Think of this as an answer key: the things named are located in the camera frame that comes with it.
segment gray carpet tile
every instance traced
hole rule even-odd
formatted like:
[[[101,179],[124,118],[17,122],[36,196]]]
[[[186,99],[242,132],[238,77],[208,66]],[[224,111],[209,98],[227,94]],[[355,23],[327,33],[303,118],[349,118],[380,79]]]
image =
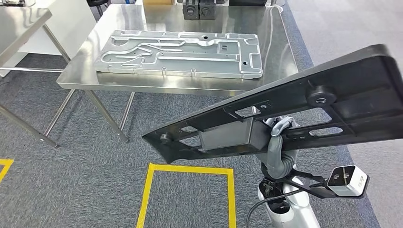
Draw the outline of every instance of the gray carpet tile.
[[[292,25],[289,9],[285,8],[283,17],[298,68],[303,70],[312,62]],[[63,59],[30,54],[21,65],[59,68],[63,67]],[[56,77],[49,73],[12,72],[0,79],[0,102],[43,131],[68,92],[58,87]],[[96,94],[119,122],[129,93]],[[140,138],[142,133],[223,99],[136,93],[124,129],[130,142],[123,143],[87,96],[78,91],[50,134],[60,145],[56,149],[0,116],[0,158],[15,159],[0,183],[0,227],[134,227],[148,164],[164,163]],[[320,112],[294,116],[304,124],[325,120]],[[326,176],[340,165],[338,153],[334,147],[303,150],[297,166]],[[258,201],[257,186],[262,178],[255,156],[174,164],[233,168],[237,227],[244,226],[249,208]],[[188,227],[197,223],[201,227],[227,227],[225,187],[226,178],[222,176],[156,172],[146,226]],[[353,201],[314,197],[311,200],[322,227],[364,227]],[[187,220],[178,218],[178,214],[185,215]],[[251,227],[271,227],[263,207],[253,214]]]
[[[228,227],[227,176],[155,171],[145,228]]]

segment stainless steel table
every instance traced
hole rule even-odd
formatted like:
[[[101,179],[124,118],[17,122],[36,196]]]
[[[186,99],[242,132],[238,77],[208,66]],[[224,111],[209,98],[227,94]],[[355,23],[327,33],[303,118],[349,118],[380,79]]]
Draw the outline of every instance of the stainless steel table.
[[[3,66],[17,51],[25,44],[29,38],[40,28],[43,28],[49,38],[58,48],[63,58],[68,62],[70,58],[56,40],[54,35],[45,24],[46,21],[52,16],[48,9],[36,9],[25,7],[0,7],[0,69],[1,70],[18,70],[18,71],[39,71],[39,72],[63,72],[62,69],[40,69],[40,68],[24,68],[24,67],[1,67]],[[31,125],[23,121],[21,118],[7,110],[4,106],[0,105],[0,114],[5,115],[11,121],[18,124],[20,127],[39,138],[41,141],[47,142],[51,146],[57,144],[48,138],[50,131],[60,117],[64,108],[67,105],[70,97],[74,93],[71,90],[64,100],[63,104],[58,109],[55,117],[42,134],[33,128]]]
[[[184,20],[181,6],[112,4],[57,83],[65,89],[85,90],[118,135],[127,140],[92,90],[133,92],[121,122],[123,126],[134,92],[235,96],[297,72],[278,7],[221,6],[216,8],[216,15],[215,20]],[[263,77],[218,79],[96,72],[93,62],[117,29],[257,34]]]

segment yellow floor tape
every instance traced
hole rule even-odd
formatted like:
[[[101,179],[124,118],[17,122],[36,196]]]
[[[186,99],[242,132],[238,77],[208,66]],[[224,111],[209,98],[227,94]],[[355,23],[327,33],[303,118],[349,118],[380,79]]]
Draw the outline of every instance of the yellow floor tape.
[[[7,171],[9,170],[11,164],[13,164],[14,159],[0,159],[0,165],[3,166],[3,169],[0,171],[0,183],[3,177],[6,175]]]
[[[206,173],[206,174],[223,174],[227,175],[228,182],[228,216],[229,228],[236,228],[235,218],[235,187],[234,187],[234,172],[232,169],[225,168],[210,168],[210,167],[195,167],[195,166],[178,166],[178,165],[157,165],[152,164],[148,166],[147,177],[145,179],[143,199],[141,203],[140,213],[137,219],[136,228],[143,228],[145,215],[147,213],[148,198],[150,196],[151,184],[153,183],[154,171],[169,171],[169,172],[192,172],[192,173]]]

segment hole in plate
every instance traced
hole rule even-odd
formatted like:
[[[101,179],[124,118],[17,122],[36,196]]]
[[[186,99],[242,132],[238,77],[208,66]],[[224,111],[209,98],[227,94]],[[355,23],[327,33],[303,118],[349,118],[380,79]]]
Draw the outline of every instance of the hole in plate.
[[[187,146],[201,146],[202,144],[200,143],[200,138],[199,136],[193,136],[187,139],[182,139],[179,140],[179,142],[187,145]]]
[[[329,127],[329,128],[312,130],[309,132],[309,134],[312,136],[325,136],[330,134],[339,134],[341,132],[343,132],[343,129],[339,127]]]
[[[318,98],[315,100],[315,102],[317,104],[324,104],[324,103],[326,103],[326,98]]]
[[[192,126],[187,126],[187,127],[181,128],[181,130],[184,132],[189,132],[189,133],[197,131],[197,129]]]
[[[235,113],[240,115],[240,116],[242,116],[243,118],[247,118],[247,117],[250,117],[250,116],[260,114],[260,110],[258,108],[256,108],[255,106],[251,106],[251,107],[247,107],[247,108],[237,110],[237,111],[235,111]]]

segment black automotive trim piece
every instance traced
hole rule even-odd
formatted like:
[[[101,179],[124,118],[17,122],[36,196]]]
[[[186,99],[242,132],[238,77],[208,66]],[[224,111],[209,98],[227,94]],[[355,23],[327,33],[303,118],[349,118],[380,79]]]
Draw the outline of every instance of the black automotive trim piece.
[[[395,60],[385,46],[374,45],[276,82],[245,92],[146,133],[147,140],[167,163],[177,159],[254,154],[248,144],[201,150],[179,140],[197,136],[181,129],[192,126],[204,132],[235,121],[235,112],[255,106],[254,121],[320,107],[331,118],[327,123],[294,127],[283,133],[283,149],[293,150],[403,138],[403,82]],[[315,136],[312,130],[338,127],[340,133]],[[216,140],[228,140],[231,134]]]

